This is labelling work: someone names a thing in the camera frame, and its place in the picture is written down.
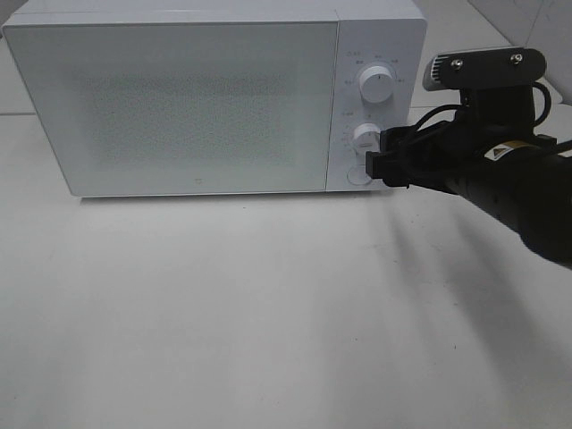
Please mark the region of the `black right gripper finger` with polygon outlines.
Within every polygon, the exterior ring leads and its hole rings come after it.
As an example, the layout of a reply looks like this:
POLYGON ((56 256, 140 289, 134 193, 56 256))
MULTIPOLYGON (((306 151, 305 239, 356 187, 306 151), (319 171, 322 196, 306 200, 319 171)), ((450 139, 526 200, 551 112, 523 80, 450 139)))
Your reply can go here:
POLYGON ((408 188, 409 176, 391 154, 366 152, 366 174, 390 188, 408 188))
POLYGON ((408 126, 393 127, 382 131, 380 134, 380 152, 383 155, 396 153, 408 134, 408 126))

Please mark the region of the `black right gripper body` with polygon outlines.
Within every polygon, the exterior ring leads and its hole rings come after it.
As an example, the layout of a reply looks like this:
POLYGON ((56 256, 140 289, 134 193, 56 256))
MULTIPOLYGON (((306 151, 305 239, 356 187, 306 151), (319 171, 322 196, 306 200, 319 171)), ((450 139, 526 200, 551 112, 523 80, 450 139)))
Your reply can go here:
POLYGON ((455 171, 484 161, 484 153, 533 135, 536 120, 531 87, 461 89, 453 119, 409 130, 396 144, 392 184, 447 191, 455 171))

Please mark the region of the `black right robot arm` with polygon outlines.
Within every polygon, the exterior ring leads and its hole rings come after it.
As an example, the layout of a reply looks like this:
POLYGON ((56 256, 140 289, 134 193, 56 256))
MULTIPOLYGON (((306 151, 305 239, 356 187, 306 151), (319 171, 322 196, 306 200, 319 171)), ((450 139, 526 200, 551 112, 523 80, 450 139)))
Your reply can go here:
POLYGON ((366 174, 464 198, 514 231, 536 255, 571 266, 569 141, 535 133, 549 109, 534 111, 541 84, 462 89, 410 126, 381 133, 366 152, 366 174))

